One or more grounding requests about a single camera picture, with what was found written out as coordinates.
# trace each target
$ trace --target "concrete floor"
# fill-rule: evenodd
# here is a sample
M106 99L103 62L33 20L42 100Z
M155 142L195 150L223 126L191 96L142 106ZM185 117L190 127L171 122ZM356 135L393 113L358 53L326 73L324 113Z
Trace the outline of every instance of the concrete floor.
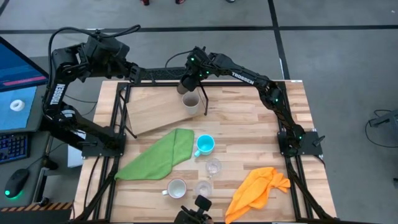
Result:
M394 0L274 0L280 26L356 26L398 24ZM1 30L46 30L62 26L80 28L271 26L268 3L263 0L152 0L144 7L132 0L13 0L0 18ZM28 57L45 56L50 34L4 34ZM376 109L396 109L398 82L398 30L300 30L281 31L291 79L302 79L315 127L325 154L326 172L338 216L343 220L396 223L398 194L392 183L398 177L398 149L378 147L364 135L366 121ZM84 41L79 34L56 37L53 48ZM142 67L163 67L173 54L205 45L223 52L236 63L281 79L274 32L203 31L151 32L121 37L131 47L128 60ZM170 66L181 66L176 58ZM101 79L74 83L68 94L96 100ZM91 105L75 103L80 111ZM398 145L388 125L370 129L377 142ZM71 189L77 175L57 177ZM46 194L56 199L55 184ZM74 192L68 194L73 200Z

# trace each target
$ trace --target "computer mouse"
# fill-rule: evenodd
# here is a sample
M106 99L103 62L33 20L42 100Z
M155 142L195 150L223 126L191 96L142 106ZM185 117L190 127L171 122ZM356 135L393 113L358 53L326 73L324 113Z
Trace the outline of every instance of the computer mouse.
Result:
M6 188L4 189L4 194L6 197L13 198L17 196L24 188L28 176L28 169L19 169L15 171L15 173L11 175L10 179L8 179L6 183Z

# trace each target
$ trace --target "clear glass cup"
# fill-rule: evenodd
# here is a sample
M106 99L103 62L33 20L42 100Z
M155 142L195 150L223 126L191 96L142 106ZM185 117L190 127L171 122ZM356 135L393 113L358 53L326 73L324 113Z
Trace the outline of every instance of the clear glass cup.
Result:
M207 181L200 181L195 187L196 195L202 195L208 197L211 195L211 184Z
M221 162L218 159L210 159L206 162L206 170L209 173L209 179L221 171Z

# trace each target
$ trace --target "keyboard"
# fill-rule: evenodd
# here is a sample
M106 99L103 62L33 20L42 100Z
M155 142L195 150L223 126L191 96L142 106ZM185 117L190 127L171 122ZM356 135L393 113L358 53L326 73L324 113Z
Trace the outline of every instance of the keyboard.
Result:
M0 164L29 157L27 134L0 134Z

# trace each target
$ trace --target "orange towel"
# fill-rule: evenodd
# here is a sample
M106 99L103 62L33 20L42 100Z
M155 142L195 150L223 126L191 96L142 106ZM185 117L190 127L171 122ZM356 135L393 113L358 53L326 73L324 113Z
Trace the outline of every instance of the orange towel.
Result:
M278 174L273 167L254 169L235 192L228 211L225 213L225 223L237 220L251 208L260 209L267 204L269 191L277 187L287 193L290 187L289 179Z

